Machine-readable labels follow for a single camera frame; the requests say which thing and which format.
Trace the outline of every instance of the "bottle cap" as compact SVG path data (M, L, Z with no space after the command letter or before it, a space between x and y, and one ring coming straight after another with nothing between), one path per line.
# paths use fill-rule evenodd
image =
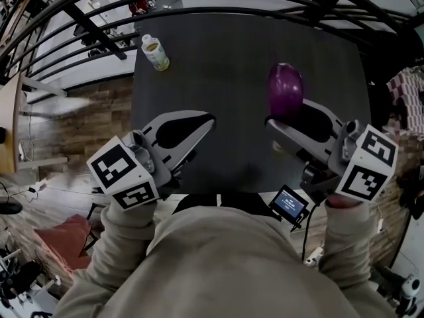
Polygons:
M143 41L143 44L148 46L152 43L152 37L150 34L145 34L142 36L141 41Z

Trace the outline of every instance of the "plastic bottle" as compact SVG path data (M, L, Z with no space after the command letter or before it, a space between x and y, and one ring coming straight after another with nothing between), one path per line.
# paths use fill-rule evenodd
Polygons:
M165 54L165 50L157 38L152 38L150 34L145 34L141 38L143 44L142 51L158 71L166 70L170 65L170 60Z

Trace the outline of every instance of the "black and white marker cube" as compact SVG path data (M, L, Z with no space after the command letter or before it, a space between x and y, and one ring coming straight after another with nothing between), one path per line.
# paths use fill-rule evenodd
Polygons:
M117 136L98 150L87 165L105 195L110 195L123 210L159 198L153 177Z
M366 127L356 145L336 192L373 202L395 172L398 146L371 125Z

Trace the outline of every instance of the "black railing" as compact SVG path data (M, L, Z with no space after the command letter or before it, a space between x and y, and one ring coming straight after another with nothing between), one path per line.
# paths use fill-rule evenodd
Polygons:
M138 36L138 34L134 32L130 34L116 36L115 38L109 38L103 33L106 30L110 30L121 25L126 25L129 23L134 23L138 21L143 21L145 19L152 19L157 17L168 17L172 15L184 15L194 13L238 13L256 15L261 17L272 17L275 19L285 19L294 23L299 23L301 25L315 27L321 29L322 31L329 32L341 38L345 38L349 41L352 41L358 46L360 53L364 56L375 54L375 47L378 46L377 40L381 37L381 32L374 29L374 27L367 24L367 22L384 23L388 28L392 30L390 32L390 37L392 39L393 37L403 37L405 30L408 30L408 23L410 19L408 15L403 15L395 11L383 10L369 0L348 0L354 5L337 5L337 2L339 0L282 0L297 3L301 6L283 9L280 11L266 11L261 9L250 9L241 7L195 7L171 9L165 11L150 12L143 15L136 15L112 23L107 23L104 26L97 27L94 23L91 22L90 18L101 13L116 9L118 7L122 7L131 3L136 3L138 1L144 0L120 0L114 3L110 3L106 6L102 6L86 14L83 14L81 10L76 7L75 3L77 3L78 1L80 0L57 0L56 2L51 3L41 12L39 12L39 14L35 15L34 18L30 20L28 24L10 40L8 45L4 47L2 53L0 54L0 62L2 62L3 60L8 60L8 64L6 65L6 68L3 72L3 76L11 77L13 75L13 73L11 73L11 69L15 65L19 64L19 71L26 71L27 76L31 78L41 74L47 69L54 68L55 65L60 64L64 60L67 60L84 52L89 52L95 48L102 48L104 49L104 51L103 53L94 56L89 56L86 59L74 62L67 66L62 66L60 68L57 68L56 70L52 70L51 72L44 74L43 76L39 76L38 80L42 81L50 76L53 76L54 74L63 72L64 70L67 70L69 68L92 60L103 58L105 56L116 55L118 58L124 59L126 58L125 52L133 50L136 47L133 44L118 47L116 43L122 42L124 40L134 39ZM57 28L48 35L41 37L42 27L44 27L44 25L46 25L53 16L57 15L61 11L65 11L69 16L73 18L73 20L64 24L60 28ZM337 27L324 23L325 21L331 20L346 20L358 27L361 32L358 32L357 30L351 31L339 29ZM83 27L83 32L81 34L74 36L71 39L63 41L59 45L49 49L47 52L34 58L41 44L45 43L47 40L53 38L54 36L57 36L61 32L69 29L70 27L74 27L76 25L80 25ZM40 29L40 32L38 33L36 42L34 44L30 44L30 39L33 33L38 28ZM60 49L66 46L69 46L79 40L82 40L86 36L90 36L96 39L97 42L79 50L70 52L69 54L63 55L62 57L57 58L36 70L32 68L36 63L40 62L41 60L49 57L53 53L59 51ZM17 48L25 41L25 39L27 39L25 47L23 48L23 51L21 53L18 53ZM24 60L28 55L30 56L30 58L27 63L24 63Z
M14 5L12 6L12 8L9 11L9 15L7 16L7 18L3 21L3 23L0 26L0 38L3 38L3 36L5 35L5 33L7 32L7 38L9 39L14 39L14 35L18 29L18 27L21 24L21 20L25 15L25 11L30 8L30 11L28 11L29 15L27 15L27 19L26 19L26 23L25 26L27 26L29 24L29 22L31 22L32 18L39 13L41 10L43 10L46 6L48 6L49 4L55 2L55 0L16 0L14 2ZM13 22L13 27L12 29L8 29L9 25L11 24L11 22ZM38 30L38 36L36 41L38 41L42 35L42 31L43 31L43 26L41 25L39 27ZM28 48L29 44L30 44L30 40L32 38L34 32L31 32L28 36L27 36L27 41L25 43L25 47L23 49L23 52L26 51L26 49ZM9 60L9 62L13 62L15 56L17 55L18 52L18 46L13 50L13 53L11 53L11 59ZM32 52L32 56L31 59L29 61L31 61L33 59L35 52Z

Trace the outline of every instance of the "small display screen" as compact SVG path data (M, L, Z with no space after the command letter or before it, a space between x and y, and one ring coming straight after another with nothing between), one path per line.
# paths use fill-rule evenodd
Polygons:
M274 203L280 206L284 211L290 214L293 218L296 218L301 210L305 207L299 200L294 196L288 193L286 190L282 192L275 198Z

